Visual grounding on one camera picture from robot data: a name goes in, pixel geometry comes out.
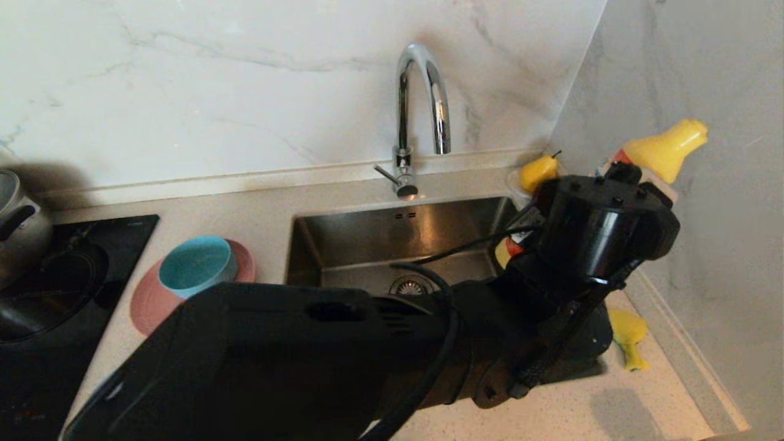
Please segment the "silver pot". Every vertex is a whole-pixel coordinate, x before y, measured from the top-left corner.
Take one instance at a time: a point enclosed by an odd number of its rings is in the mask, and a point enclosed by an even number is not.
[[[41,261],[51,241],[49,212],[15,173],[0,170],[0,290]]]

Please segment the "marble backsplash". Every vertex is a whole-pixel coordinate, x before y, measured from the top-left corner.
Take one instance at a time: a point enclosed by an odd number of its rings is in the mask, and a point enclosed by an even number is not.
[[[388,161],[411,41],[441,65],[456,154],[541,146],[604,4],[2,2],[0,166],[51,191]]]
[[[708,125],[674,185],[678,240],[642,270],[740,405],[748,439],[784,436],[782,5],[610,0],[550,146],[588,173],[626,140],[682,118]]]

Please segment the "blue bowl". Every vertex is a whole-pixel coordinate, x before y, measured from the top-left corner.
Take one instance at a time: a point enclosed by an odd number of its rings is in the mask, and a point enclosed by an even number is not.
[[[237,259],[231,245],[218,236],[199,236],[180,243],[158,270],[161,285],[183,299],[235,277]]]

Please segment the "chrome faucet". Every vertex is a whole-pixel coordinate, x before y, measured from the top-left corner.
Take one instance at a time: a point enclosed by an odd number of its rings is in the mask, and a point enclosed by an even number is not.
[[[412,43],[400,55],[397,62],[397,146],[392,148],[396,176],[379,166],[377,172],[393,182],[398,198],[410,201],[419,193],[411,164],[412,148],[408,146],[408,71],[412,64],[419,66],[425,80],[425,90],[430,97],[430,115],[433,119],[433,144],[436,155],[445,155],[452,150],[449,139],[449,106],[446,88],[438,73],[436,59],[425,45]]]

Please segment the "black cable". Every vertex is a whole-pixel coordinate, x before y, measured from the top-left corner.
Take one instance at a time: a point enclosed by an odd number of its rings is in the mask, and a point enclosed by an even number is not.
[[[443,259],[445,257],[449,257],[449,256],[451,256],[451,255],[453,255],[455,253],[459,253],[460,251],[468,250],[470,247],[475,246],[478,243],[488,242],[488,241],[495,240],[495,239],[503,239],[503,238],[507,237],[508,235],[513,235],[514,233],[523,233],[523,232],[526,232],[526,231],[536,231],[536,230],[539,230],[539,229],[541,229],[541,227],[535,227],[535,226],[532,226],[532,225],[527,225],[525,227],[510,228],[510,229],[505,230],[505,231],[501,231],[501,232],[498,232],[498,233],[495,233],[495,234],[492,234],[492,235],[486,235],[484,237],[480,237],[479,239],[475,239],[475,240],[472,240],[470,242],[466,242],[466,243],[464,243],[464,244],[462,244],[460,246],[456,246],[455,248],[452,248],[451,250],[445,251],[443,253],[434,254],[434,255],[432,255],[430,257],[424,257],[422,259],[417,259],[417,260],[415,260],[415,261],[413,261],[411,263],[414,264],[414,265],[429,264],[430,262],[439,261],[439,260],[441,260],[441,259]]]
[[[398,263],[390,266],[392,268],[402,268],[418,272],[441,288],[441,295],[434,295],[434,297],[439,301],[442,301],[447,308],[448,324],[446,337],[444,337],[444,343],[441,345],[441,349],[438,351],[435,360],[427,367],[425,373],[414,386],[414,389],[412,389],[406,397],[400,400],[392,410],[381,417],[381,421],[367,431],[359,441],[386,441],[391,438],[392,435],[408,421],[414,412],[419,409],[419,405],[422,404],[427,393],[435,384],[438,376],[446,365],[449,355],[457,344],[459,317],[457,308],[455,307],[454,297],[452,297],[452,287],[438,274],[427,268],[420,267],[419,265]]]
[[[528,204],[526,204],[526,206],[521,208],[520,211],[518,211],[514,216],[512,216],[511,219],[507,220],[506,223],[503,225],[503,227],[504,228],[511,227],[517,221],[519,221],[523,216],[525,216],[527,212],[531,211],[531,208],[533,207],[534,207],[534,200],[531,199],[531,201],[529,201]]]

